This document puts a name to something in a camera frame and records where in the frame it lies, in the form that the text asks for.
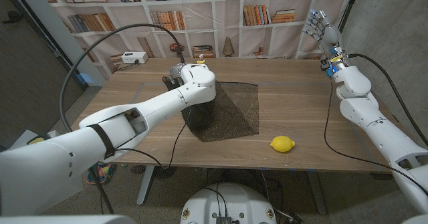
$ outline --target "black strap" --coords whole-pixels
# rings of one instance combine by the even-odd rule
[[[114,156],[115,149],[113,147],[112,142],[110,141],[110,138],[107,136],[105,131],[101,128],[99,124],[92,124],[88,127],[93,128],[95,132],[100,136],[102,142],[104,143],[104,146],[106,147],[106,154],[104,155],[104,160],[108,157]]]

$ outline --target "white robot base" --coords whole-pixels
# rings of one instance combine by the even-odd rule
[[[274,208],[257,191],[236,183],[219,183],[218,188],[217,184],[212,184],[207,188],[201,189],[186,202],[181,213],[181,224],[276,223]],[[216,191],[224,197],[224,201],[220,195],[217,201]]]

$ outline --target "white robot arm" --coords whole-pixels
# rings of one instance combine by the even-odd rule
[[[111,162],[127,153],[116,148],[134,148],[157,124],[214,99],[215,75],[205,64],[179,64],[170,73],[183,85],[139,104],[96,112],[79,123],[79,130],[1,152],[1,215],[38,213],[74,176],[99,160]]]
[[[359,72],[344,54],[342,35],[327,18],[325,12],[311,10],[304,32],[314,38],[324,55],[322,69],[336,83],[336,94],[342,100],[340,112],[361,127],[373,141],[389,165],[406,174],[428,190],[428,150],[413,142],[404,132],[379,111],[379,104],[371,94],[370,81]],[[414,182],[393,171],[402,192],[421,213],[428,213],[428,195]]]

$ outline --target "bookshelf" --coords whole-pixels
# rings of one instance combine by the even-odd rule
[[[133,23],[152,23],[151,11],[183,11],[186,30],[172,31],[184,45],[185,57],[193,55],[192,46],[212,45],[215,58],[224,58],[225,38],[230,37],[235,53],[233,58],[293,58],[301,59],[320,55],[316,42],[302,33],[309,9],[323,9],[330,20],[338,25],[348,0],[141,0],[123,3],[107,0],[107,3],[66,3],[57,0],[51,6],[63,22],[74,29],[67,16],[74,14],[107,13],[116,28]],[[291,23],[245,26],[244,5],[266,5],[271,16],[277,10],[295,9],[296,18]],[[82,47],[108,32],[71,33]],[[137,37],[145,37],[157,58],[172,58],[176,54],[169,50],[171,37],[155,28],[138,27],[127,29],[112,36],[102,47],[96,47],[94,65],[108,79],[112,75],[112,64],[108,57],[124,51],[142,51]],[[253,52],[263,47],[263,53]]]

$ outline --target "black mesh fabric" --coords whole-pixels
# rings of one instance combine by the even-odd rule
[[[178,88],[163,77],[168,90]],[[259,134],[259,99],[256,84],[215,82],[215,99],[182,111],[190,131],[203,142]]]

